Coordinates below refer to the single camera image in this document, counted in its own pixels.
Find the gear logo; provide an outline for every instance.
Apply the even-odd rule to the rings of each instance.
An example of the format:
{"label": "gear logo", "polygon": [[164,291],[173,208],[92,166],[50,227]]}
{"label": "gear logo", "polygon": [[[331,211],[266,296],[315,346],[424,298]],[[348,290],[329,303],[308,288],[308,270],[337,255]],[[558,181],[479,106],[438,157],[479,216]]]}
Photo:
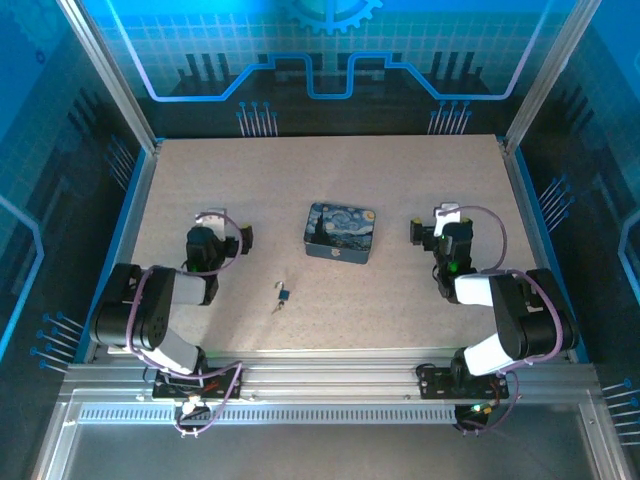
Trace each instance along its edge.
{"label": "gear logo", "polygon": [[337,30],[346,33],[348,27],[359,28],[362,19],[371,19],[381,0],[283,0],[287,17],[298,20],[300,28],[311,27],[313,33]]}

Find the black clamp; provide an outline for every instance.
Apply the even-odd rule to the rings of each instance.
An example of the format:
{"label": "black clamp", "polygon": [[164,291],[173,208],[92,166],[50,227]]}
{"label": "black clamp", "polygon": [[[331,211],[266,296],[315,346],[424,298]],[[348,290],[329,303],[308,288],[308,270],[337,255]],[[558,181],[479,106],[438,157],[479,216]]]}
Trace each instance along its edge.
{"label": "black clamp", "polygon": [[[242,255],[249,253],[253,247],[253,228],[251,225],[242,228]],[[187,233],[187,271],[193,273],[213,272],[222,267],[226,258],[233,258],[238,253],[240,242],[234,237],[220,240],[209,227],[196,226]],[[218,275],[203,277],[206,282],[205,298],[202,305],[209,305],[218,291]]]}
{"label": "black clamp", "polygon": [[436,264],[432,277],[438,284],[438,291],[450,303],[458,303],[454,282],[460,275],[476,273],[471,267],[471,240],[473,222],[463,219],[461,222],[447,223],[442,234],[435,236],[434,226],[425,226],[419,218],[411,220],[410,240],[413,245],[422,245],[425,251],[433,252]]}

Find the wire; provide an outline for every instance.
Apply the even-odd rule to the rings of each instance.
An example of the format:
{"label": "wire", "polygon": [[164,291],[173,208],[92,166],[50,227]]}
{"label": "wire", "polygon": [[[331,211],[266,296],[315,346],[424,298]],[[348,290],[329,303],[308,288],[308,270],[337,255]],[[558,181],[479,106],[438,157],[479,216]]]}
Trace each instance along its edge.
{"label": "wire", "polygon": [[[226,268],[229,268],[229,266],[231,266],[233,264],[233,262],[235,262],[235,260],[242,253],[243,243],[242,243],[242,230],[240,229],[240,227],[238,227],[238,225],[230,217],[228,217],[224,213],[210,212],[210,214],[224,219],[226,222],[230,223],[238,231],[238,234],[239,234],[238,251],[236,252],[236,255],[231,259],[231,261],[229,263],[227,263],[226,265],[223,265],[222,267],[218,268],[217,270],[212,270],[210,272],[180,272],[183,275],[190,275],[190,276],[197,276],[197,277],[206,277],[206,276],[209,276],[209,275],[216,275],[217,273],[221,272],[222,270],[224,270]],[[232,363],[230,365],[227,365],[224,368],[220,368],[220,369],[215,370],[213,372],[208,372],[208,373],[204,373],[204,374],[187,374],[187,375],[185,375],[183,373],[175,372],[173,370],[170,370],[167,367],[165,367],[164,365],[161,365],[159,363],[154,362],[153,360],[151,360],[150,358],[148,358],[145,355],[145,352],[143,350],[140,350],[140,349],[134,347],[134,345],[133,345],[133,325],[135,323],[135,318],[136,318],[136,314],[138,312],[138,308],[140,307],[140,302],[142,301],[142,292],[144,290],[144,286],[146,285],[147,281],[149,280],[149,277],[151,277],[151,275],[153,274],[153,269],[154,268],[158,268],[158,267],[157,266],[152,266],[147,271],[144,272],[144,274],[140,278],[140,282],[138,282],[138,287],[136,288],[136,293],[133,296],[133,301],[131,303],[131,310],[129,311],[129,318],[127,319],[127,326],[126,326],[126,329],[125,329],[125,345],[129,349],[129,351],[131,353],[137,355],[140,360],[145,362],[150,367],[154,367],[154,368],[158,368],[158,369],[160,369],[162,371],[166,371],[172,377],[181,378],[181,379],[184,379],[184,380],[205,380],[207,378],[212,378],[212,377],[215,377],[215,376],[218,376],[218,375],[222,375],[223,373],[226,373],[227,371],[229,371],[232,368],[236,367],[239,362],[234,362],[234,363]]]}
{"label": "wire", "polygon": [[204,433],[207,430],[209,430],[218,421],[218,418],[220,418],[220,415],[222,415],[222,412],[224,411],[224,408],[226,407],[227,402],[231,397],[231,393],[233,392],[233,389],[236,386],[236,382],[240,377],[241,371],[242,371],[242,362],[237,362],[236,372],[233,375],[233,378],[231,379],[231,383],[229,384],[229,388],[227,389],[227,392],[225,393],[224,398],[222,399],[222,402],[220,403],[218,408],[216,408],[216,412],[211,413],[211,418],[205,425],[199,428],[193,428],[191,430],[187,430],[181,424],[181,422],[186,420],[186,417],[187,417],[186,415],[183,415],[176,420],[176,423],[175,423],[176,430],[178,430],[182,435],[193,435],[193,436],[197,436],[198,434]]}
{"label": "wire", "polygon": [[551,313],[551,318],[553,319],[553,326],[555,327],[555,330],[556,330],[556,343],[553,346],[553,349],[546,355],[533,356],[533,357],[525,358],[524,360],[519,360],[501,369],[500,370],[501,373],[512,371],[525,364],[533,365],[534,363],[546,362],[547,360],[552,359],[558,353],[560,353],[560,350],[562,349],[562,344],[564,343],[564,334],[562,332],[562,322],[560,320],[560,315],[558,314],[558,310],[556,309],[556,307],[553,305],[551,298],[549,298],[549,295],[547,295],[546,292],[542,289],[542,287],[538,285],[538,282],[536,282],[533,278],[531,278],[526,273],[521,272],[520,270],[507,270],[507,273],[516,275],[517,277],[524,279],[527,283],[529,283],[529,285],[531,285],[535,289],[536,293],[540,296],[545,306],[547,307],[547,310],[549,310],[549,313]]}
{"label": "wire", "polygon": [[[502,416],[495,421],[494,423],[492,423],[489,426],[485,426],[482,425],[480,423],[477,422],[473,422],[474,424],[476,424],[476,427],[478,425],[482,425],[482,429],[478,430],[476,428],[476,431],[478,431],[478,433],[485,433],[485,432],[490,432],[492,430],[495,430],[496,428],[498,428],[500,425],[502,425],[504,423],[504,421],[507,419],[507,417],[509,415],[511,415],[511,412],[513,411],[513,409],[516,406],[516,402],[518,401],[518,397],[520,396],[520,380],[518,379],[518,375],[516,374],[516,372],[509,372],[511,375],[513,375],[513,381],[515,383],[515,391],[514,391],[514,395],[513,395],[513,402],[511,402],[509,404],[509,406],[507,407],[507,409],[505,410],[505,412],[502,414]],[[471,423],[470,420],[463,420],[462,423]],[[464,430],[468,430],[466,428],[464,428],[463,425],[460,425],[459,423],[457,424],[457,426],[461,427]]]}
{"label": "wire", "polygon": [[484,212],[487,215],[493,217],[498,222],[498,225],[500,226],[500,230],[502,231],[502,252],[500,253],[500,258],[498,259],[498,262],[493,267],[486,268],[482,270],[480,273],[492,273],[497,271],[502,265],[502,263],[504,262],[504,258],[507,256],[507,229],[505,228],[504,223],[496,213],[494,213],[492,210],[489,210],[486,207],[481,207],[480,205],[465,205],[463,207],[458,207],[451,210],[445,210],[445,211],[439,212],[438,216],[443,217],[451,213],[462,212],[464,210],[477,210],[480,212]]}
{"label": "wire", "polygon": [[[242,230],[240,229],[240,227],[230,218],[228,217],[226,214],[224,213],[218,213],[218,212],[211,212],[211,214],[220,217],[222,219],[224,219],[226,222],[230,223],[231,226],[233,226],[236,231],[238,232],[238,250],[236,252],[236,255],[231,259],[231,261],[229,263],[227,263],[226,265],[221,266],[220,268],[218,268],[217,270],[213,270],[210,272],[180,272],[178,271],[178,273],[181,273],[182,275],[189,275],[189,276],[196,276],[196,277],[206,277],[206,276],[210,276],[210,275],[216,275],[218,273],[220,273],[221,271],[229,268],[235,261],[236,259],[242,254],[242,247],[243,247],[243,240],[242,240]],[[131,353],[133,353],[134,355],[137,355],[137,357],[142,360],[148,367],[153,367],[153,368],[157,368],[160,371],[164,371],[165,373],[167,373],[168,375],[174,377],[174,378],[180,378],[180,379],[184,379],[184,380],[205,380],[208,378],[213,378],[219,375],[222,375],[224,373],[226,373],[227,371],[231,370],[232,368],[236,369],[236,372],[233,376],[233,379],[229,385],[229,389],[227,390],[224,399],[222,400],[222,403],[220,404],[220,406],[216,409],[216,413],[215,415],[212,415],[211,420],[203,427],[199,428],[199,429],[193,429],[193,431],[187,431],[184,430],[182,428],[182,426],[180,425],[180,420],[178,419],[176,421],[176,429],[181,432],[183,435],[197,435],[198,433],[202,433],[205,432],[206,430],[208,430],[209,428],[211,428],[211,426],[218,420],[218,417],[222,414],[228,400],[229,397],[231,396],[231,392],[233,392],[233,389],[235,388],[235,384],[240,376],[240,372],[242,371],[242,362],[238,361],[238,362],[233,362],[229,365],[227,365],[226,367],[223,368],[219,368],[217,370],[214,370],[213,372],[207,372],[204,374],[188,374],[185,375],[183,373],[180,372],[175,372],[173,370],[170,370],[168,368],[166,368],[164,365],[161,365],[153,360],[151,360],[150,358],[148,358],[145,355],[145,352],[141,349],[138,349],[136,347],[134,347],[133,345],[133,326],[135,324],[135,318],[136,318],[136,314],[138,312],[138,308],[140,307],[140,302],[142,301],[142,292],[144,291],[144,286],[147,283],[147,281],[149,280],[149,278],[151,277],[151,275],[153,275],[153,269],[154,268],[158,268],[157,266],[152,266],[149,269],[147,269],[144,274],[142,275],[142,277],[140,278],[140,281],[138,282],[138,286],[136,288],[135,294],[133,296],[133,301],[131,303],[131,310],[129,311],[129,317],[127,318],[127,326],[125,328],[125,345],[126,347],[129,349],[129,351]]]}

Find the blue edge trim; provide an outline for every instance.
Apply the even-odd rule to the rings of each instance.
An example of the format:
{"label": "blue edge trim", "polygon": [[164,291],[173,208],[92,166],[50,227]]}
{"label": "blue edge trim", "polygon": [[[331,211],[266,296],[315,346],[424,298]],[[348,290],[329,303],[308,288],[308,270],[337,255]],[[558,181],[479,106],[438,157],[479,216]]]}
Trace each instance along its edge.
{"label": "blue edge trim", "polygon": [[131,175],[131,181],[129,182],[127,194],[125,195],[124,202],[122,203],[122,209],[120,210],[120,215],[118,216],[118,222],[116,223],[116,228],[113,232],[111,243],[109,244],[109,250],[107,251],[104,266],[102,267],[102,272],[100,273],[100,278],[98,279],[96,293],[94,294],[93,300],[91,301],[91,306],[89,307],[89,313],[85,321],[85,327],[82,331],[80,343],[78,345],[78,349],[76,350],[76,355],[73,359],[74,363],[84,363],[85,355],[87,354],[87,350],[89,349],[89,344],[91,343],[91,340],[89,338],[89,320],[91,319],[93,310],[96,308],[96,304],[100,299],[100,295],[102,295],[102,290],[104,290],[104,286],[109,279],[109,275],[111,275],[111,270],[113,270],[113,266],[117,262],[116,257],[118,256],[118,252],[120,250],[124,229],[133,205],[133,197],[135,196],[136,190],[138,189],[142,168],[144,167],[146,159],[147,154],[144,149],[141,149],[140,154],[138,155],[136,166],[133,169],[133,174]]}
{"label": "blue edge trim", "polygon": [[[540,210],[540,204],[538,203],[538,197],[536,195],[535,189],[533,188],[533,182],[531,181],[531,176],[529,175],[529,170],[527,169],[527,164],[524,161],[524,156],[522,155],[520,147],[516,149],[515,157],[516,162],[518,163],[518,169],[520,170],[520,174],[522,175],[524,187],[527,191],[527,196],[529,197],[529,201],[531,202],[531,209],[533,210],[536,227],[540,231],[540,238],[542,238],[542,247],[544,248],[544,253],[547,257],[547,260],[549,261],[550,270],[551,272],[553,272],[553,275],[556,278],[558,285],[560,286],[560,291],[564,295],[564,298],[567,301],[569,308],[571,309],[571,313],[575,318],[576,312],[573,309],[573,305],[571,304],[569,292],[567,291],[567,286],[564,283],[564,278],[562,277],[562,272],[560,271],[560,264],[558,263],[558,258],[556,257],[556,253],[553,250],[551,237],[549,236],[549,232],[547,231],[547,227],[545,226],[544,217],[542,216],[542,210]],[[582,341],[582,336],[580,336],[580,342],[575,348],[575,352],[580,363],[589,363],[589,356],[587,355],[587,349],[584,345],[584,342]]]}
{"label": "blue edge trim", "polygon": [[[522,151],[520,148],[516,150],[516,161],[518,164],[518,168],[520,169],[520,173],[522,175],[522,179],[524,181],[524,186],[527,192],[527,196],[531,201],[531,206],[533,210],[533,214],[536,221],[536,227],[540,231],[540,237],[542,238],[542,244],[544,248],[544,253],[549,261],[549,266],[554,276],[558,280],[558,284],[560,286],[560,290],[562,294],[565,296],[569,308],[571,309],[571,313],[575,317],[575,311],[573,309],[573,305],[569,300],[569,293],[567,291],[567,287],[564,283],[562,273],[560,271],[560,265],[558,264],[558,259],[556,258],[556,254],[553,250],[553,244],[551,243],[551,237],[547,232],[547,229],[544,224],[544,219],[542,216],[542,211],[540,210],[540,206],[537,201],[536,192],[533,188],[533,182],[531,181],[531,176],[529,175],[529,170],[527,169],[527,165],[524,161],[524,156],[522,155]],[[116,224],[115,231],[113,233],[113,239],[111,240],[111,244],[109,246],[109,251],[107,252],[107,257],[104,263],[104,267],[102,268],[102,273],[100,274],[100,279],[98,280],[98,285],[96,287],[96,293],[91,302],[91,307],[89,308],[89,314],[87,315],[87,322],[82,332],[82,338],[80,339],[80,345],[78,346],[78,350],[76,352],[76,356],[74,362],[81,363],[84,361],[84,357],[86,355],[87,349],[89,348],[89,319],[93,313],[93,310],[98,303],[98,299],[102,294],[102,290],[104,289],[105,284],[111,274],[111,270],[116,263],[116,255],[118,254],[118,250],[120,248],[120,243],[122,241],[122,236],[124,233],[124,228],[127,223],[127,218],[129,216],[129,212],[131,210],[131,206],[133,203],[133,197],[138,187],[138,183],[140,181],[140,174],[142,172],[142,167],[145,163],[146,154],[144,150],[140,152],[138,157],[138,161],[136,163],[136,168],[133,171],[133,175],[131,177],[131,182],[129,183],[129,189],[127,190],[127,194],[124,199],[124,203],[122,205],[122,210],[120,211],[120,216],[118,217],[118,223]],[[581,363],[588,363],[589,357],[587,355],[587,350],[585,348],[584,342],[582,341],[582,337],[580,338],[580,343],[575,349],[578,360]]]}

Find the small key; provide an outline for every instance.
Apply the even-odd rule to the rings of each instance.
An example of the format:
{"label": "small key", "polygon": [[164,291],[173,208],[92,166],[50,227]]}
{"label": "small key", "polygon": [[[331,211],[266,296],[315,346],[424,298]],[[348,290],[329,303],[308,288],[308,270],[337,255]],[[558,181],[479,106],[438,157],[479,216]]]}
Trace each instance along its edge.
{"label": "small key", "polygon": [[282,307],[284,307],[284,300],[280,300],[278,302],[278,305],[276,305],[276,308],[273,309],[273,312],[271,312],[271,315],[282,310]]}

